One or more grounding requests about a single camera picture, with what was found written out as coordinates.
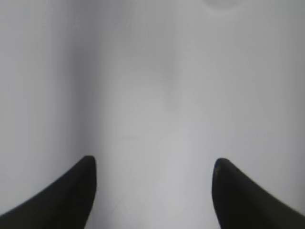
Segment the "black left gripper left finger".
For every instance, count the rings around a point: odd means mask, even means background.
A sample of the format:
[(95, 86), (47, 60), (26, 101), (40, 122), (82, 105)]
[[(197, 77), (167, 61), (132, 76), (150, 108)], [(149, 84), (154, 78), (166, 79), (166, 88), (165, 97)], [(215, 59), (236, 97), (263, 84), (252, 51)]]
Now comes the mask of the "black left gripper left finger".
[(2, 229), (83, 229), (96, 194), (96, 160), (84, 156), (60, 178), (0, 217)]

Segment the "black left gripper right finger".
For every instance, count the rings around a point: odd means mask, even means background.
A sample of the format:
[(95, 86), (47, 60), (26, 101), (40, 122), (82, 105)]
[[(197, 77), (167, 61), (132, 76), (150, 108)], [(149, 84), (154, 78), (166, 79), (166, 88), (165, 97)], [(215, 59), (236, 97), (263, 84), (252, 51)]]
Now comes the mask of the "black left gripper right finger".
[(226, 158), (216, 160), (212, 200), (222, 229), (303, 229), (305, 217), (252, 181)]

